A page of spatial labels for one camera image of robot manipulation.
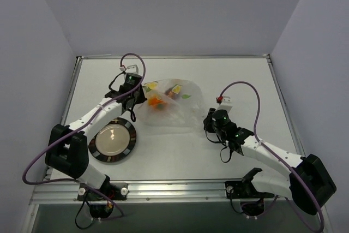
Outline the orange fake fruit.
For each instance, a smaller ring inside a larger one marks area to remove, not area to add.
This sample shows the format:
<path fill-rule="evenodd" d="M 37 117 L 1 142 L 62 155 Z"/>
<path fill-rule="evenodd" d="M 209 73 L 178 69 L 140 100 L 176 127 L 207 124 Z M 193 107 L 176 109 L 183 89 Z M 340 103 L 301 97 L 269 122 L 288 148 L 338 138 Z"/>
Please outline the orange fake fruit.
<path fill-rule="evenodd" d="M 167 107 L 167 102 L 164 101 L 161 97 L 152 96 L 148 98 L 148 105 L 153 110 L 164 110 Z"/>

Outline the clear printed plastic bag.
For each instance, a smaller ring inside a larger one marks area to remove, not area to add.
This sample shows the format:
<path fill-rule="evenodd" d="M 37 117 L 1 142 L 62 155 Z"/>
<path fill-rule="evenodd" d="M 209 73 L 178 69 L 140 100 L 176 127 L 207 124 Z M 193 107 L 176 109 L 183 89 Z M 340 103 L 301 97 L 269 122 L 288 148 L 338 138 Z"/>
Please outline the clear printed plastic bag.
<path fill-rule="evenodd" d="M 203 121 L 205 104 L 201 89 L 193 81 L 183 79 L 163 79 L 143 84 L 146 101 L 135 107 L 135 115 L 144 124 L 153 127 L 199 128 Z M 176 100 L 165 92 L 172 87 L 180 87 Z M 164 110 L 153 110 L 148 98 L 161 97 L 167 102 Z"/>

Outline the dark red fake fruit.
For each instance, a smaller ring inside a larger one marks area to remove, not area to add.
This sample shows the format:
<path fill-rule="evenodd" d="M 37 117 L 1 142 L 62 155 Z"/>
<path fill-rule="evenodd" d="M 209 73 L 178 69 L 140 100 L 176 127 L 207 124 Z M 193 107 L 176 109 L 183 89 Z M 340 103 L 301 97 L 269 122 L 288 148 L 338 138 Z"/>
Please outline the dark red fake fruit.
<path fill-rule="evenodd" d="M 180 87 L 172 87 L 172 88 L 169 88 L 169 89 L 165 92 L 165 94 L 166 94 L 169 98 L 171 98 L 171 99 L 173 99 L 173 100 L 178 99 L 179 93 L 180 93 Z"/>

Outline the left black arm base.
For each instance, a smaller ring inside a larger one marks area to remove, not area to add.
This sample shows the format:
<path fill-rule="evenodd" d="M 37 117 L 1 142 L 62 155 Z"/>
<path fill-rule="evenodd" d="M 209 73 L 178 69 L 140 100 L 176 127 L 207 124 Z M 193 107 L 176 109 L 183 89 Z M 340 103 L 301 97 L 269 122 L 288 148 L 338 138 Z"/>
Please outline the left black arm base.
<path fill-rule="evenodd" d="M 103 190 L 97 190 L 86 184 L 80 184 L 78 195 L 82 197 L 82 204 L 74 218 L 75 226 L 79 230 L 87 230 L 97 222 L 108 222 L 126 217 L 122 208 L 116 204 L 117 200 L 126 200 L 126 196 L 122 195 L 122 189 L 109 185 Z M 83 226 L 79 224 L 78 217 L 85 206 L 88 207 L 89 223 Z"/>

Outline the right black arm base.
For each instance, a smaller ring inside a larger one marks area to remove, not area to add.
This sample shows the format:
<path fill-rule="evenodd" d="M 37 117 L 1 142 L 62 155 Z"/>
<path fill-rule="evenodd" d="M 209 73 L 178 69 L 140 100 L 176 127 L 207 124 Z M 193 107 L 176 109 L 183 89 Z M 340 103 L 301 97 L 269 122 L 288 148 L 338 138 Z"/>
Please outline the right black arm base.
<path fill-rule="evenodd" d="M 250 182 L 242 180 L 225 181 L 225 192 L 233 212 L 253 220 L 266 215 L 278 199 L 272 193 L 257 192 Z"/>

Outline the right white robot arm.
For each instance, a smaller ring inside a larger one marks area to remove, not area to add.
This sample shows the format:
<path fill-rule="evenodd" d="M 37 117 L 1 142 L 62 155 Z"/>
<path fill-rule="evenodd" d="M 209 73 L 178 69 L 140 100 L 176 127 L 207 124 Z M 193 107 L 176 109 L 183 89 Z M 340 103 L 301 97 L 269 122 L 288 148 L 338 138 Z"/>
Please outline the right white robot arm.
<path fill-rule="evenodd" d="M 258 160 L 283 176 L 264 176 L 261 168 L 252 169 L 243 177 L 245 190 L 252 195 L 279 195 L 291 199 L 305 213 L 315 215 L 337 190 L 319 157 L 290 153 L 257 139 L 254 132 L 232 122 L 224 109 L 209 109 L 203 128 L 216 134 L 218 143 L 229 148 L 231 154 Z"/>

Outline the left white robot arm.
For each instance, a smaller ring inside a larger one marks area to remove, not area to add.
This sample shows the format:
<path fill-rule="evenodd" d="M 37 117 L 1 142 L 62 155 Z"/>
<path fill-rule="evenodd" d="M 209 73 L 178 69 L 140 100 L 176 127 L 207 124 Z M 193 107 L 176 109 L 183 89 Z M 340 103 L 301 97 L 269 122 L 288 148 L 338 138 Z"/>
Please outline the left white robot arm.
<path fill-rule="evenodd" d="M 88 145 L 113 119 L 146 101 L 142 89 L 144 75 L 126 73 L 119 90 L 110 88 L 89 112 L 67 126 L 51 130 L 45 164 L 105 195 L 112 190 L 110 178 L 89 163 Z"/>

